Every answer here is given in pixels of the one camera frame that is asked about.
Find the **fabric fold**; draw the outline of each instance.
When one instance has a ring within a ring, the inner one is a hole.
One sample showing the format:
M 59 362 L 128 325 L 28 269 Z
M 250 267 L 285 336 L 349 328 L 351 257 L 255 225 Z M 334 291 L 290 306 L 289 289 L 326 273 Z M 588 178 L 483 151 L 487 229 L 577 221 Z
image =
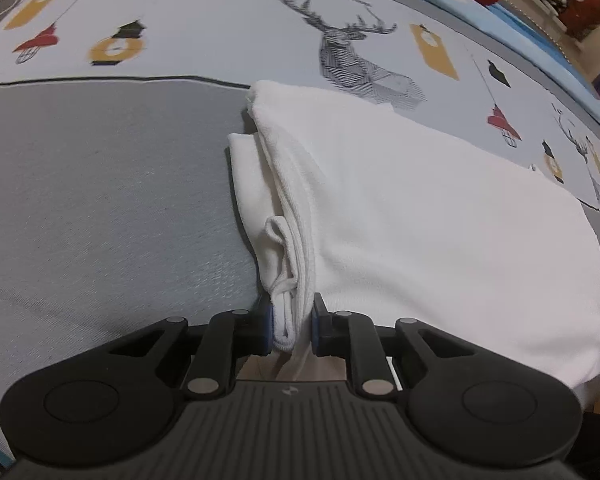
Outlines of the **fabric fold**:
M 286 373 L 307 357 L 314 292 L 570 387 L 600 373 L 600 247 L 570 193 L 348 94 L 261 81 L 248 101 L 258 132 L 230 136 L 234 185 Z

